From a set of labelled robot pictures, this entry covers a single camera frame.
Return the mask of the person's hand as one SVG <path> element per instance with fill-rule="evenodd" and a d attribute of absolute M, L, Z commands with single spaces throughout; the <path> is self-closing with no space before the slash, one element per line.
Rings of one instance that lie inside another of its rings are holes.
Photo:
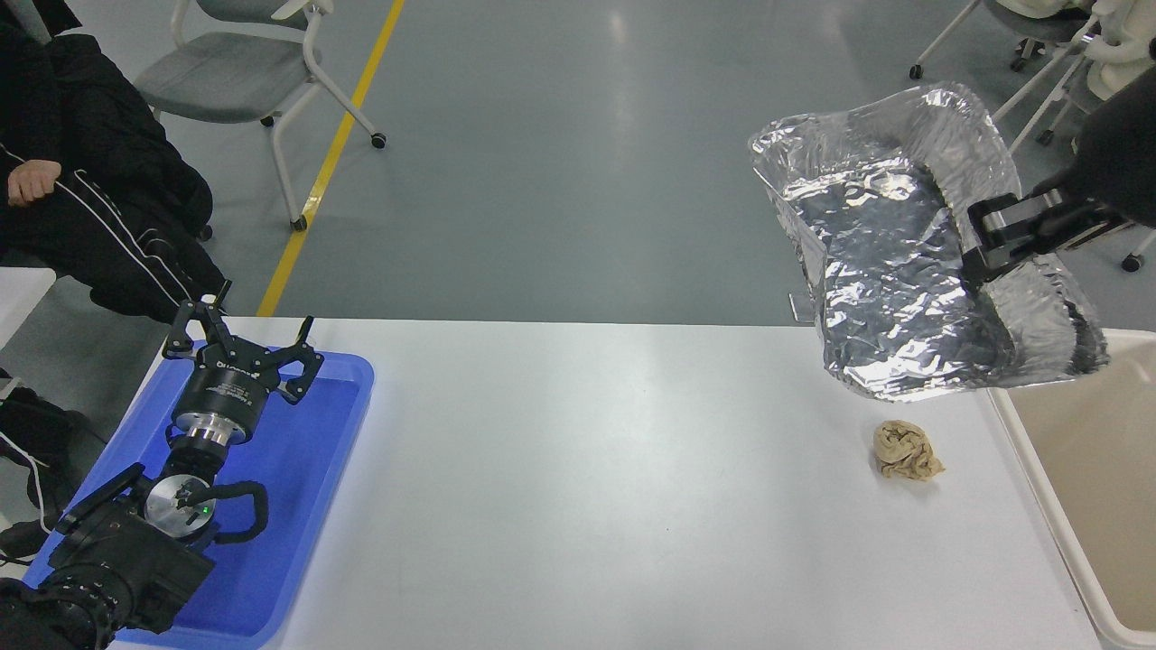
<path fill-rule="evenodd" d="M 22 208 L 49 197 L 61 173 L 62 167 L 55 161 L 29 158 L 21 162 L 5 182 L 8 205 Z"/>

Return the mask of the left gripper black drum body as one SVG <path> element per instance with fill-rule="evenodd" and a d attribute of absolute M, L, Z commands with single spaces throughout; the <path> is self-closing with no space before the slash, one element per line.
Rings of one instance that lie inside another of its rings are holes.
<path fill-rule="evenodd" d="M 267 400 L 280 384 L 275 367 L 252 367 L 251 359 L 229 357 L 221 346 L 203 346 L 173 408 L 173 422 L 188 431 L 197 419 L 223 418 L 236 431 L 254 431 Z"/>

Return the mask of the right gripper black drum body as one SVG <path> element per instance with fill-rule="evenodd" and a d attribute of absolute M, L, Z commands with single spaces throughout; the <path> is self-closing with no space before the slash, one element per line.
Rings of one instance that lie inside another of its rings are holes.
<path fill-rule="evenodd" d="M 1085 116 L 1073 163 L 1036 193 L 1095 200 L 1139 226 L 1155 226 L 1155 69 L 1147 69 Z"/>

